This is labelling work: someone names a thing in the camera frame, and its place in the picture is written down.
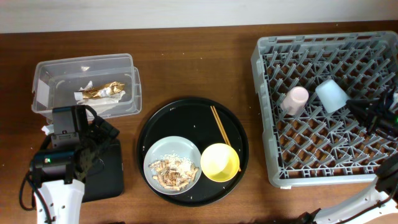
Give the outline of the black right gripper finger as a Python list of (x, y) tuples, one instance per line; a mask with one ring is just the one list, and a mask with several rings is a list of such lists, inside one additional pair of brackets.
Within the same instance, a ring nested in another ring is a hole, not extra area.
[(360, 124), (373, 124), (375, 113), (368, 108), (350, 107), (349, 110)]
[(378, 103), (378, 100), (347, 100), (347, 107), (369, 108), (373, 104)]

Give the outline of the white tissue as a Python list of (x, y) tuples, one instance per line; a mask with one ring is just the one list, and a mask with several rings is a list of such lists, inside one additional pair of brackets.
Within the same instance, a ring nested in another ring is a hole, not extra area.
[(122, 97), (125, 94), (126, 92), (123, 90), (121, 93), (117, 93), (108, 98), (97, 98), (97, 99), (87, 99), (87, 100), (78, 100), (78, 101), (76, 100), (76, 103), (78, 105), (88, 105), (90, 107), (100, 106), (100, 109), (97, 111), (97, 113), (102, 113), (105, 112), (106, 110), (114, 108), (114, 104), (121, 101)]

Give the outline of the light blue plastic cup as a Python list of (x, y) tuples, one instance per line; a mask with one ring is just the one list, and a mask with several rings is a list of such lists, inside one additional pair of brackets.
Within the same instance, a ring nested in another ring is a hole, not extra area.
[(332, 79), (324, 81), (315, 89), (322, 105), (327, 113), (333, 113), (344, 107), (350, 97), (345, 91)]

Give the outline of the gold coffee sachet wrapper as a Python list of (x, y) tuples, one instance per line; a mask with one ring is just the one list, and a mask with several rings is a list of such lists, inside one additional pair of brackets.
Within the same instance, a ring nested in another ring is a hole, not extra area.
[(74, 92), (74, 97), (77, 101), (108, 98), (117, 93), (121, 93), (124, 90), (124, 86), (125, 84), (121, 82), (111, 82), (101, 86), (93, 86), (93, 82), (89, 81), (86, 87), (80, 88), (78, 91)]

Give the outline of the pink plastic cup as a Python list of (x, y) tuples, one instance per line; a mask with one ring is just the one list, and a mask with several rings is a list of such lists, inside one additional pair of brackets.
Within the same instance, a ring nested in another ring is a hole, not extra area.
[(293, 87), (285, 96), (280, 104), (282, 110), (287, 111), (289, 115), (296, 115), (304, 108), (309, 98), (308, 91), (301, 86)]

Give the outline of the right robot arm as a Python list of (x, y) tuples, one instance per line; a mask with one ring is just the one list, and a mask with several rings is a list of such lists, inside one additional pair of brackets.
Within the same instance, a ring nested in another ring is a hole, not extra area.
[[(348, 100), (348, 108), (369, 133), (397, 137), (397, 115), (390, 109), (397, 104), (397, 93), (386, 91), (380, 99)], [(330, 208), (301, 214), (294, 223), (367, 223), (383, 215), (397, 213), (397, 154), (377, 169), (376, 178), (355, 196)]]

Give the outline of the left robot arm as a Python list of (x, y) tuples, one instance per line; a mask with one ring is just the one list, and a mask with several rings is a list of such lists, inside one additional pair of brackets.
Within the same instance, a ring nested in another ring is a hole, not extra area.
[(53, 132), (30, 162), (37, 223), (78, 223), (82, 203), (124, 191), (119, 130), (88, 105), (55, 108)]

